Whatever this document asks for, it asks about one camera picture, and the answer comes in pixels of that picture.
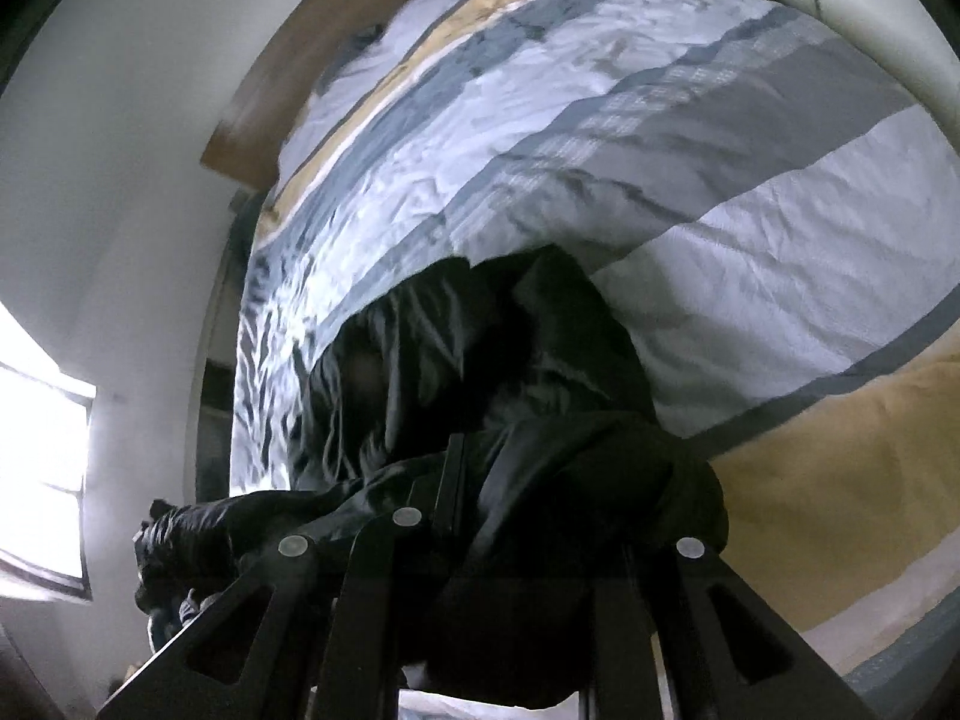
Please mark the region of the black puffer coat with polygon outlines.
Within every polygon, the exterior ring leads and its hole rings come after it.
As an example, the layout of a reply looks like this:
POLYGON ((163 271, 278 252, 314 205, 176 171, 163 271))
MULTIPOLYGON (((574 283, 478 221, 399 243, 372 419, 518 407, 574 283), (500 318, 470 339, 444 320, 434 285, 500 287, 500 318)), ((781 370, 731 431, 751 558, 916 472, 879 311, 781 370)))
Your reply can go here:
POLYGON ((722 550, 713 470, 656 418, 628 332, 573 257, 542 247, 444 259, 340 328, 304 385, 290 484, 212 504, 151 505, 135 601, 155 644, 184 601, 317 523, 347 554, 376 517, 430 507, 444 461, 466 481, 452 548, 404 569, 402 660, 428 691, 524 709, 578 684, 587 595, 693 536, 722 550))

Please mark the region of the white low shelf unit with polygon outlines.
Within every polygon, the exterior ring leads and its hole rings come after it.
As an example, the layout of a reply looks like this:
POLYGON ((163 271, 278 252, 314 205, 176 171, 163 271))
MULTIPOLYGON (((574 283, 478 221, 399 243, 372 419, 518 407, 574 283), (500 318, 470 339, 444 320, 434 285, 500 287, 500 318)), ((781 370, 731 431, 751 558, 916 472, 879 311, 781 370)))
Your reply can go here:
POLYGON ((228 206, 231 224, 206 305, 190 392, 184 466, 189 502, 228 494, 239 305, 265 197, 267 192, 241 188, 228 206))

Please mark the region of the window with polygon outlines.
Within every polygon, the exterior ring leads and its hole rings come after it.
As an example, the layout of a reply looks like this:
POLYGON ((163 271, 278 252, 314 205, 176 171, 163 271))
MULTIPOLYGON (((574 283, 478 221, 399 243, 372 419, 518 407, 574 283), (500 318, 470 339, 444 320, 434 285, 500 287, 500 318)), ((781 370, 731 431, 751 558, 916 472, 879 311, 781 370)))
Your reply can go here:
POLYGON ((88 603, 83 502, 96 387, 2 312, 2 593, 88 603))

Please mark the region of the striped duvet cover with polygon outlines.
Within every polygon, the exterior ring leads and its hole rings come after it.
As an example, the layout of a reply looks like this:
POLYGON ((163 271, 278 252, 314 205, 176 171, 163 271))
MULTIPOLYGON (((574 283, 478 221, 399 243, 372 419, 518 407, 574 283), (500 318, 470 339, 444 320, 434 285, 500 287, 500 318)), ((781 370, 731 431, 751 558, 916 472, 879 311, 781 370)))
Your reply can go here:
POLYGON ((874 712, 958 650, 958 158, 765 0, 410 0, 281 132, 238 338, 233 493, 293 483, 309 367, 446 257, 539 245, 718 470, 727 557, 874 712))

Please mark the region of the wooden headboard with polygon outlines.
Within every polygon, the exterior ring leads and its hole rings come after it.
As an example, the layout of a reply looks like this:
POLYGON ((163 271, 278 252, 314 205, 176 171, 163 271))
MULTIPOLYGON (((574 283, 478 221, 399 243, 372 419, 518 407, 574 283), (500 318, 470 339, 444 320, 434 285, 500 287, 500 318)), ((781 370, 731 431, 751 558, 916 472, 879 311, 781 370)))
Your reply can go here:
POLYGON ((337 49, 408 1, 301 0, 242 78, 200 164, 252 190, 272 187, 286 135, 337 49))

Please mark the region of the blue grey pillow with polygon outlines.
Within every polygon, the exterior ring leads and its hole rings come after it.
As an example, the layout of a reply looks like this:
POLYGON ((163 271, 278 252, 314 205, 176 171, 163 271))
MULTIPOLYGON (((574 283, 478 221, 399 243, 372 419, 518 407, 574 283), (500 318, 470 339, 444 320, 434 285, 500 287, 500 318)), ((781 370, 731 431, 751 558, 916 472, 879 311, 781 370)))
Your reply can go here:
POLYGON ((377 25, 365 26, 345 37, 340 46, 334 50, 331 61, 322 70, 317 82, 314 83, 314 93, 324 93, 350 62, 358 59, 366 49, 369 49, 382 36, 384 29, 386 27, 382 23, 377 23, 377 25))

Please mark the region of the white sliding wardrobe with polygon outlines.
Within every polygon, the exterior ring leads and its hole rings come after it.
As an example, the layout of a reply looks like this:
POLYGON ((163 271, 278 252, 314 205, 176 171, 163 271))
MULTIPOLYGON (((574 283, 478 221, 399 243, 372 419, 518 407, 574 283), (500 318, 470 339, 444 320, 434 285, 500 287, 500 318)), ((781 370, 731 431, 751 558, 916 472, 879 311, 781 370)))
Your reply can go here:
POLYGON ((869 54, 958 140, 958 57, 921 0, 782 0, 869 54))

